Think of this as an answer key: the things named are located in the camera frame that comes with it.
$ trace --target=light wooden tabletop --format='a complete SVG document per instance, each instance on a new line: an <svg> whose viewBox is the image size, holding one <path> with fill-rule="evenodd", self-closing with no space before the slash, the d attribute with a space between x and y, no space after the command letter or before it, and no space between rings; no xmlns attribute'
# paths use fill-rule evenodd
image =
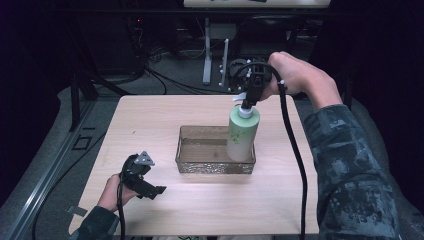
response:
<svg viewBox="0 0 424 240"><path fill-rule="evenodd" d="M124 206L127 235L254 235L300 232L302 182L281 116L278 96L259 102L256 164L248 174L181 174L175 162L183 125L228 126L235 105L227 95L122 97L88 179L79 206L91 210L106 180L129 155L147 151L156 163L145 180L167 186L154 200ZM305 164L309 191L306 233L317 233L316 172L291 97L289 115ZM74 216L69 232L83 218Z"/></svg>
<svg viewBox="0 0 424 240"><path fill-rule="evenodd" d="M184 0L191 8L327 8L331 0Z"/></svg>

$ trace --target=human hand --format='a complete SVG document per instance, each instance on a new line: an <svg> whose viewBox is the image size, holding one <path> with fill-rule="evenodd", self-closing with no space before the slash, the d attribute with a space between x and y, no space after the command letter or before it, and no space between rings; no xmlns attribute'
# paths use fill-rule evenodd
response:
<svg viewBox="0 0 424 240"><path fill-rule="evenodd" d="M268 64L273 66L284 80L287 88L286 94L293 95L304 92L309 96L315 108L342 102L334 80L321 69L286 52L272 53ZM262 93L261 100L278 93L277 80L273 75L268 87Z"/></svg>
<svg viewBox="0 0 424 240"><path fill-rule="evenodd" d="M117 189L119 186L119 174L112 175L106 182L105 189L100 196L97 206L103 207L111 212L118 210L116 204L118 203ZM139 194L128 189L123 185L122 189L122 205L125 205L131 198L138 196Z"/></svg>

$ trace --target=wire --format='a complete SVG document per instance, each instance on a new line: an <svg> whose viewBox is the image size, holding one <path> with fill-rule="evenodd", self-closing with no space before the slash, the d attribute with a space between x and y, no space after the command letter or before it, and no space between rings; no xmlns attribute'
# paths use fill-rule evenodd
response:
<svg viewBox="0 0 424 240"><path fill-rule="evenodd" d="M283 115L284 125L287 130L287 135L289 136L290 143L293 148L294 155L296 156L297 165L299 166L300 176L302 178L303 193L302 193L302 210L301 210L301 220L300 220L300 239L305 239L305 217L306 217L306 200L308 195L308 179L306 177L305 167L303 165L302 157L300 156L300 151L294 137L293 129L291 127L289 114L287 111L287 102L286 102L286 91L283 81L279 81L278 89L280 92L280 104L281 104L281 113Z"/></svg>
<svg viewBox="0 0 424 240"><path fill-rule="evenodd" d="M286 89L284 86L284 81L282 80L278 71L271 65L265 62L251 62L240 67L234 74L234 78L237 77L244 69L253 66L253 65L261 65L271 70L272 74L274 74L277 79L278 89L280 92L280 104L281 104L281 113L283 115L284 125L287 130L287 135L289 136L290 143L293 148L294 155L296 157L297 165L299 166L300 176L302 178L302 210L301 210L301 220L300 220L300 239L305 239L305 218L306 218L306 200L308 195L308 179L306 177L305 167L303 165L302 157L300 155L299 147L297 146L296 139L293 133L293 129L291 127L289 113L287 110L287 102L286 102Z"/></svg>
<svg viewBox="0 0 424 240"><path fill-rule="evenodd" d="M155 70L151 69L150 67L146 66L145 67L146 71L149 72L150 74L156 74L157 76L160 76L161 78L173 83L175 86L179 87L181 90L190 92L190 93L195 93L195 94L207 94L207 93L203 93L200 91L206 91L206 92L213 92L213 93L221 93L221 94L230 94L229 92L223 92L223 91L216 91L216 90L210 90L210 89L204 89L204 88L197 88L197 87L193 87L190 85L186 85L180 82L177 82L176 80L173 80L169 77L166 77L158 72L156 72Z"/></svg>
<svg viewBox="0 0 424 240"><path fill-rule="evenodd" d="M46 194L46 197L44 198L44 200L42 201L42 203L41 203L41 205L40 205L40 207L38 208L38 210L37 210L37 213L35 214L35 217L34 217L34 222L33 222L33 224L32 224L32 232L31 232L31 234L32 234L32 239L33 240L36 240L36 227L37 227L37 221L38 221L38 218L39 218L39 216L40 216L40 213L41 213L41 210L42 210L42 208L44 207L44 204L46 203L46 201L47 201L47 198L50 196L50 194L53 192L53 190L57 187L57 185L62 181L62 179L69 173L69 171L71 171L71 169L77 164L77 163L79 163L80 161L81 161L81 159L83 159L84 157L85 157L85 155L87 155L87 153L89 153L90 151L91 151L91 149L93 149L93 147L94 146L96 146L96 144L104 137L106 135L106 131L104 132L104 133L102 133L102 135L100 135L100 137L94 142L94 144L91 146L91 147L89 147L85 152L84 152L84 154L80 157L80 158L78 158L63 174L62 174L62 176L60 176L60 178L54 183L54 185L50 188L50 190L47 192L47 194Z"/></svg>
<svg viewBox="0 0 424 240"><path fill-rule="evenodd" d="M124 216L124 207L122 204L122 189L124 188L124 166L122 167L122 171L120 174L120 181L117 189L117 203L116 206L118 207L118 213L119 213L119 222L121 224L121 240L125 240L125 216Z"/></svg>

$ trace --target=green bottle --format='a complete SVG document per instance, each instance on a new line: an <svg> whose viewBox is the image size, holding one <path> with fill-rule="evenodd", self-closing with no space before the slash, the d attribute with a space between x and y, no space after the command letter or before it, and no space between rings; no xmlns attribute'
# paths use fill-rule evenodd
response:
<svg viewBox="0 0 424 240"><path fill-rule="evenodd" d="M242 162L251 157L259 119L259 111L254 107L243 109L241 105L236 105L231 110L227 155L232 160Z"/></svg>

